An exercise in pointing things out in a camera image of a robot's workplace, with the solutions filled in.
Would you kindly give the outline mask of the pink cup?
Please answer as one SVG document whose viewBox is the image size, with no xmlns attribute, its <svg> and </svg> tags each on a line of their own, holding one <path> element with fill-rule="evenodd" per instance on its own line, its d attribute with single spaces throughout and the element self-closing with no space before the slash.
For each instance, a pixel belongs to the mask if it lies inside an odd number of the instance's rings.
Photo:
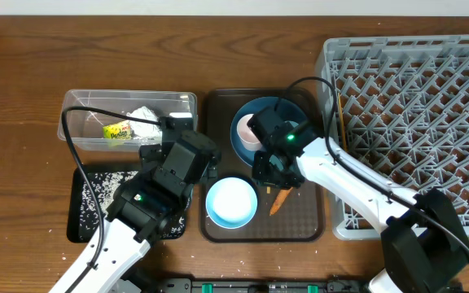
<svg viewBox="0 0 469 293">
<path fill-rule="evenodd" d="M 247 114 L 243 116 L 237 123 L 236 133 L 246 150 L 259 151 L 262 148 L 262 144 L 248 126 L 248 122 L 252 119 L 252 117 L 253 114 Z"/>
</svg>

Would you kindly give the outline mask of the light blue rice bowl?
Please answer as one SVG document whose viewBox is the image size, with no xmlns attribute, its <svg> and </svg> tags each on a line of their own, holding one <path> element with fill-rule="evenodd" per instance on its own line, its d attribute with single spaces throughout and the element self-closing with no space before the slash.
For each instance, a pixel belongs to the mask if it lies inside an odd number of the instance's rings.
<svg viewBox="0 0 469 293">
<path fill-rule="evenodd" d="M 247 225 L 256 215 L 257 192 L 252 185 L 239 177 L 225 177 L 208 190 L 205 209 L 217 226 L 235 230 Z"/>
</svg>

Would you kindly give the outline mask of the orange carrot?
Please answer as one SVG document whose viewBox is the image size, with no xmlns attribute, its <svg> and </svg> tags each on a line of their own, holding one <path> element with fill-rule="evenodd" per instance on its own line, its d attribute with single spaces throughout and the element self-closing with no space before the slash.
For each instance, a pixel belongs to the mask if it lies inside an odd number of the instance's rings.
<svg viewBox="0 0 469 293">
<path fill-rule="evenodd" d="M 276 214 L 279 209 L 282 207 L 283 203 L 287 199 L 288 195 L 291 193 L 292 188 L 287 189 L 287 190 L 280 190 L 278 195 L 276 196 L 275 201 L 273 202 L 271 209 L 270 209 L 270 215 L 273 216 Z"/>
</svg>

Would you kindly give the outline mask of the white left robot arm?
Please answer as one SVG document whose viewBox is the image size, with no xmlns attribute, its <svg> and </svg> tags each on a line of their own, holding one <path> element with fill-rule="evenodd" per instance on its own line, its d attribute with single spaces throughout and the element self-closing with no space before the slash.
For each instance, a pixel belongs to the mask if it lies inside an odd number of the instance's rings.
<svg viewBox="0 0 469 293">
<path fill-rule="evenodd" d="M 175 227 L 195 185 L 220 159 L 190 117 L 161 117 L 160 145 L 142 146 L 141 170 L 120 185 L 107 215 L 53 292 L 109 292 L 151 246 Z"/>
</svg>

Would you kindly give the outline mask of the yellow snack wrapper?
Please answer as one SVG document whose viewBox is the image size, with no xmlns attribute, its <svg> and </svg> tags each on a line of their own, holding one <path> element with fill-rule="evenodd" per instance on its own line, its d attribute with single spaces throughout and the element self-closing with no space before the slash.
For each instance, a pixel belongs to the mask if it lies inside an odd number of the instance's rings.
<svg viewBox="0 0 469 293">
<path fill-rule="evenodd" d="M 127 120 L 103 126 L 103 137 L 107 139 L 129 140 L 132 138 L 132 131 Z"/>
</svg>

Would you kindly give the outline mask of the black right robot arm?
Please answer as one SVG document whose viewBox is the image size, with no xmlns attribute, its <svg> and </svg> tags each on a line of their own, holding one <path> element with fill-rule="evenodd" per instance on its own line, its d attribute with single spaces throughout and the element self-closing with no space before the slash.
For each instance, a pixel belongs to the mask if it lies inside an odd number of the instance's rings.
<svg viewBox="0 0 469 293">
<path fill-rule="evenodd" d="M 469 239 L 449 198 L 425 194 L 379 175 L 343 151 L 309 121 L 294 126 L 274 109 L 248 128 L 262 143 L 252 176 L 281 189 L 314 182 L 342 199 L 380 235 L 384 270 L 370 292 L 443 292 L 469 264 Z"/>
</svg>

